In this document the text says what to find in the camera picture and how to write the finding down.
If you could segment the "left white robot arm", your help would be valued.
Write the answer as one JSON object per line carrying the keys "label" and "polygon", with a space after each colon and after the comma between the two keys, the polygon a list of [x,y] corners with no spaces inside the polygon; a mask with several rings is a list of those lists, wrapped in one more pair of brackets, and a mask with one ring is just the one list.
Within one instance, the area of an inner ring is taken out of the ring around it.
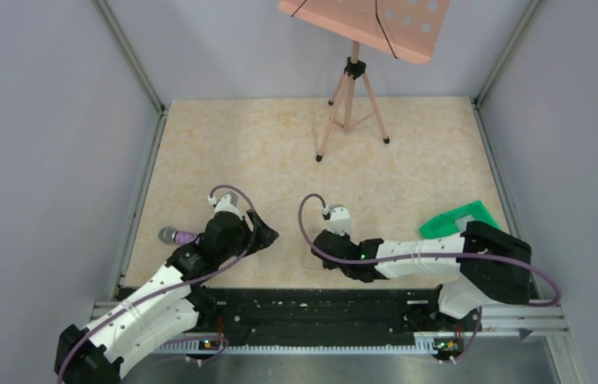
{"label": "left white robot arm", "polygon": [[147,283],[103,316],[60,334],[54,363],[59,383],[119,383],[177,334],[211,328],[217,300],[203,283],[271,246],[279,232],[254,210],[244,216],[222,211],[200,234],[168,226],[159,237],[177,247]]}

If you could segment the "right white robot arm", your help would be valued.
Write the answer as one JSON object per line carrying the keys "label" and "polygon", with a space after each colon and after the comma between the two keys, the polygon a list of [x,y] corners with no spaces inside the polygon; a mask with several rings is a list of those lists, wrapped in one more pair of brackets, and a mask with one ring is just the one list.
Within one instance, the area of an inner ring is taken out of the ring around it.
{"label": "right white robot arm", "polygon": [[532,248],[524,241],[484,222],[442,238],[395,242],[371,238],[354,243],[349,234],[323,230],[311,253],[323,268],[341,270],[361,282],[406,276],[452,276],[440,285],[428,308],[431,324],[451,329],[461,318],[490,302],[526,305],[530,301]]}

